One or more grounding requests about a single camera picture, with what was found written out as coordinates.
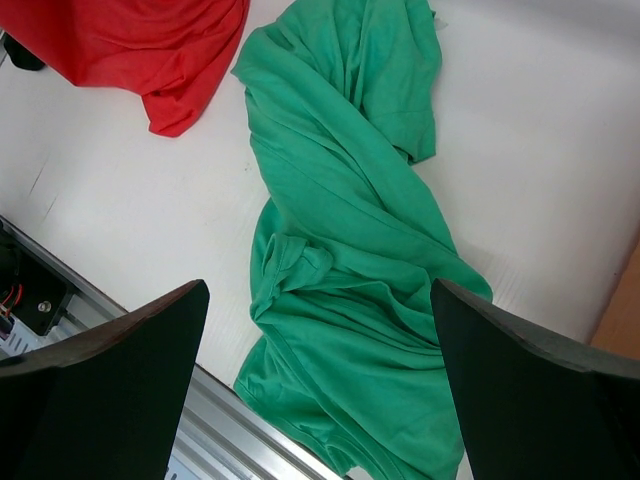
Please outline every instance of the red fabric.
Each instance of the red fabric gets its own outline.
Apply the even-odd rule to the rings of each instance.
[[[240,43],[249,0],[0,0],[0,26],[71,83],[142,96],[149,130],[200,117]]]

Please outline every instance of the wrinkle in green cloth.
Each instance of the wrinkle in green cloth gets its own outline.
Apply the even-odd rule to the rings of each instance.
[[[491,290],[410,167],[435,153],[440,61],[425,0],[297,0],[233,71],[271,195],[234,388],[340,475],[452,479],[462,457],[429,293]]]

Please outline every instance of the wooden board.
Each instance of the wooden board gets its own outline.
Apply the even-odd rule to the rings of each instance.
[[[640,360],[640,243],[631,254],[591,344]]]

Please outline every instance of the crumpled green shirt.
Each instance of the crumpled green shirt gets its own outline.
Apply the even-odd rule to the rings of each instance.
[[[429,292],[491,290],[410,167],[435,153],[440,62],[425,0],[298,0],[233,71],[271,194],[234,388],[340,475],[452,479],[462,457]]]

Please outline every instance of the red garment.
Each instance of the red garment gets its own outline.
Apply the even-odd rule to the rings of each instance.
[[[149,130],[200,117],[240,43],[249,0],[0,0],[0,26],[77,86],[142,96]]]

